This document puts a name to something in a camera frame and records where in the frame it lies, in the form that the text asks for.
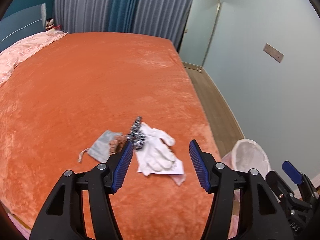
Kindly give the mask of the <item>grey drawstring pouch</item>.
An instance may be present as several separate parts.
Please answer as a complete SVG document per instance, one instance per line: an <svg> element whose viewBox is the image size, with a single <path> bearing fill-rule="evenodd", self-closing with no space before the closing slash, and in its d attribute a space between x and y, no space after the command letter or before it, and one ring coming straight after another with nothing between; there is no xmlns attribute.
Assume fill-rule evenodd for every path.
<svg viewBox="0 0 320 240"><path fill-rule="evenodd" d="M106 130L91 147L86 148L79 153L78 162L82 162L85 153L100 163L107 162L108 158L112 154L110 143L122 135L122 133Z"/></svg>

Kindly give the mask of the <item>pink scrunchie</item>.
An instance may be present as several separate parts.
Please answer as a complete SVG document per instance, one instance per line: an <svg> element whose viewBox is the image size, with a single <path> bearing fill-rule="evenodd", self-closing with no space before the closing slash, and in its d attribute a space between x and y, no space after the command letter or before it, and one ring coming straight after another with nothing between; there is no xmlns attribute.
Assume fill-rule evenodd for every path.
<svg viewBox="0 0 320 240"><path fill-rule="evenodd" d="M109 153L115 154L120 152L126 141L127 137L125 135L116 135L114 139L109 142Z"/></svg>

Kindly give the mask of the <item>leopard print scrunchie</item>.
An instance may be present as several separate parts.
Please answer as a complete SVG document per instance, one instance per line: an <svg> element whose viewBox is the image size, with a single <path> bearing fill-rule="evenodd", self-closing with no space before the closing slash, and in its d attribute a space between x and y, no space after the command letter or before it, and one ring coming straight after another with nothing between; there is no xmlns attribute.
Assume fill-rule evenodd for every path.
<svg viewBox="0 0 320 240"><path fill-rule="evenodd" d="M135 150L142 150L145 144L145 134L140 130L142 126L142 117L136 117L133 122L127 140L131 141Z"/></svg>

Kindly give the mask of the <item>white cotton glove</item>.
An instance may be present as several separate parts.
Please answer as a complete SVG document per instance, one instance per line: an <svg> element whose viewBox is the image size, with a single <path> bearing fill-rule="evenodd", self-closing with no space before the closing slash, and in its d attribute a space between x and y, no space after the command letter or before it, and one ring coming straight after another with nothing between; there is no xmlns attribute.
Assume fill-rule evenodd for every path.
<svg viewBox="0 0 320 240"><path fill-rule="evenodd" d="M155 172L170 170L176 161L176 156L169 147L175 145L175 139L144 122L141 123L139 132L145 138L142 148L135 149L140 172L148 176Z"/></svg>

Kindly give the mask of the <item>orange plush bed blanket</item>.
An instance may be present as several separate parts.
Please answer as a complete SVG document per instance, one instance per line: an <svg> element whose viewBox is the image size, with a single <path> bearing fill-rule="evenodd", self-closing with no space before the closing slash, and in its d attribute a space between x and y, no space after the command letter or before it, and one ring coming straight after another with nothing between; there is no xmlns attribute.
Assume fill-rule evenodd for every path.
<svg viewBox="0 0 320 240"><path fill-rule="evenodd" d="M68 34L20 63L1 85L1 202L28 226L65 170L97 162L79 153L136 117L176 141L185 182L144 176L132 159L111 196L125 239L200 239L212 203L189 142L218 158L209 123L169 40L122 33Z"/></svg>

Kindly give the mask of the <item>pink bed quilt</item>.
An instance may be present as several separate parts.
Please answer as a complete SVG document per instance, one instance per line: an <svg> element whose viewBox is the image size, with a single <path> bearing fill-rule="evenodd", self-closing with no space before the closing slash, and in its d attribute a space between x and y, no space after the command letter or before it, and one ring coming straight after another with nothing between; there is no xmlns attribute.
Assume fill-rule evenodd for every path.
<svg viewBox="0 0 320 240"><path fill-rule="evenodd" d="M1 52L1 85L8 81L15 68L42 48L66 36L60 30L49 30L23 38Z"/></svg>

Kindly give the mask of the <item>standing floor mirror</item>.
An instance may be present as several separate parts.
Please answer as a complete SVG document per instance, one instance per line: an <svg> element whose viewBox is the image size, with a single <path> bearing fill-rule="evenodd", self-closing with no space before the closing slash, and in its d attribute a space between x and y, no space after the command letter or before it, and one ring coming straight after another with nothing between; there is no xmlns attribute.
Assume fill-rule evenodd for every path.
<svg viewBox="0 0 320 240"><path fill-rule="evenodd" d="M220 11L220 0L193 0L179 50L185 68L202 70Z"/></svg>

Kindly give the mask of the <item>plush toy by bed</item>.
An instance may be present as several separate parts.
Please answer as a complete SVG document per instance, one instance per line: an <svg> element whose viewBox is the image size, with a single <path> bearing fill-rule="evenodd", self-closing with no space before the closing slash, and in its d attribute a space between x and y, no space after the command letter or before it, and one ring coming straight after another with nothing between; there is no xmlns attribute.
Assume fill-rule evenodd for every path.
<svg viewBox="0 0 320 240"><path fill-rule="evenodd" d="M53 18L46 19L45 31L61 30L61 25L56 25Z"/></svg>

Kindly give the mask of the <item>blue padded headboard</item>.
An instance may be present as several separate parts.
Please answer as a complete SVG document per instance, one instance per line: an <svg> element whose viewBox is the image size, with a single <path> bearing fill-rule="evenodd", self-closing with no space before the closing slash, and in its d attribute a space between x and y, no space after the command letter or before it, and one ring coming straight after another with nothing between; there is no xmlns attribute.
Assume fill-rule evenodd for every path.
<svg viewBox="0 0 320 240"><path fill-rule="evenodd" d="M20 10L1 20L1 51L25 37L45 31L46 16L46 4L42 3Z"/></svg>

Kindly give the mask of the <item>blue grey curtains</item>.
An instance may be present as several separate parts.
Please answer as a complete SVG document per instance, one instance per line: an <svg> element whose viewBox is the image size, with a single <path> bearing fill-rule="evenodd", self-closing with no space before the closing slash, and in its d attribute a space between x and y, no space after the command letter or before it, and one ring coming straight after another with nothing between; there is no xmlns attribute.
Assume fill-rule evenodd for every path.
<svg viewBox="0 0 320 240"><path fill-rule="evenodd" d="M54 0L54 18L68 33L135 33L169 39L175 48L193 0Z"/></svg>

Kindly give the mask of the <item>wall switch panel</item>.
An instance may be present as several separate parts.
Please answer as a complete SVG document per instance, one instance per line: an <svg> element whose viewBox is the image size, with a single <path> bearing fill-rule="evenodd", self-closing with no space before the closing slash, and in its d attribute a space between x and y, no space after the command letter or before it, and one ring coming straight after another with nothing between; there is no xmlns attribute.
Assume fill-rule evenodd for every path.
<svg viewBox="0 0 320 240"><path fill-rule="evenodd" d="M270 57L274 58L278 63L281 63L281 61L284 57L284 55L280 51L276 50L268 43L265 44L263 51L265 53L267 53L268 55L270 55Z"/></svg>

